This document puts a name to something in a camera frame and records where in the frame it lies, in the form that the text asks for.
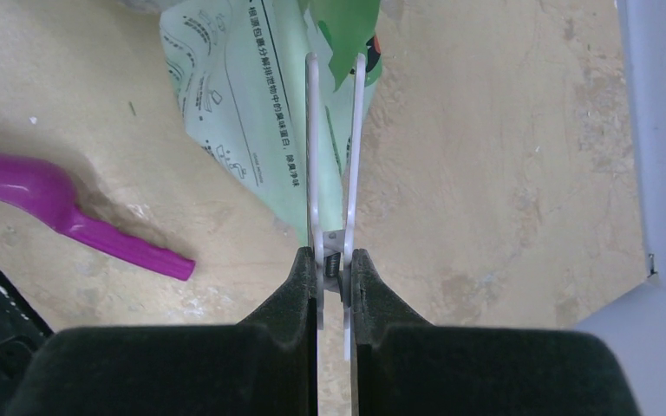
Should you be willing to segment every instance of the purple spoon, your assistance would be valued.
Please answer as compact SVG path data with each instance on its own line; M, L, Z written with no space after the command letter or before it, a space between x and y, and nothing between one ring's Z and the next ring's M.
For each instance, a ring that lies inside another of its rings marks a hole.
M0 201L28 212L64 236L145 269L182 281L193 273L193 260L86 216L75 205L75 197L73 181L61 167L0 153Z

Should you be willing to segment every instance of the purple scoop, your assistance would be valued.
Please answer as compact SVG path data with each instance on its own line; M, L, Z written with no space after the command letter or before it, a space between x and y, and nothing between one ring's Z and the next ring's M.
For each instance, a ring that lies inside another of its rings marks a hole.
M28 212L53 230L94 249L162 275L187 280L195 262L92 219L75 205L75 186L61 167L0 153L0 201Z

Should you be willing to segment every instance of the concrete floor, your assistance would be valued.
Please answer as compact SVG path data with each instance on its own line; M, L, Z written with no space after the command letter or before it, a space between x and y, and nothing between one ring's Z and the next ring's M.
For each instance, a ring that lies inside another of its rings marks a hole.
M644 279L611 0L388 2L378 33L357 245L413 308L566 327ZM198 260L176 282L0 203L0 267L56 330L236 322L286 278L294 233L184 134L157 16L0 0L0 151L68 168L86 211ZM321 414L345 414L327 310Z

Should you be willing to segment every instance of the light green plastic bag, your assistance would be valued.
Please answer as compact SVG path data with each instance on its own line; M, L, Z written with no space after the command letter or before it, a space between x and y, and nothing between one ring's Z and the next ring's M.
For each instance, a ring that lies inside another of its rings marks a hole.
M294 226L301 243L307 240L305 56L315 52L321 62L320 108L326 120L319 123L318 157L324 231L343 228L341 182L354 80L340 61L350 57L350 69L356 53L368 57L367 109L382 72L373 36L378 0L338 0L358 4L349 13L366 5L355 18L368 21L352 24L370 26L367 42L366 29L343 30L340 13L325 5L330 1L188 0L160 19L167 68L187 133ZM351 48L356 43L359 47Z

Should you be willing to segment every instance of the scoop handle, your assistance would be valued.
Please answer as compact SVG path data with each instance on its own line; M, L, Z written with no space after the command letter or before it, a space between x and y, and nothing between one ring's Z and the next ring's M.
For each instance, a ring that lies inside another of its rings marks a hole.
M109 223L86 216L77 207L73 208L70 217L70 225L62 230L62 234L67 237L131 264L183 282L193 273L195 268L193 260L151 245L140 238L123 234Z

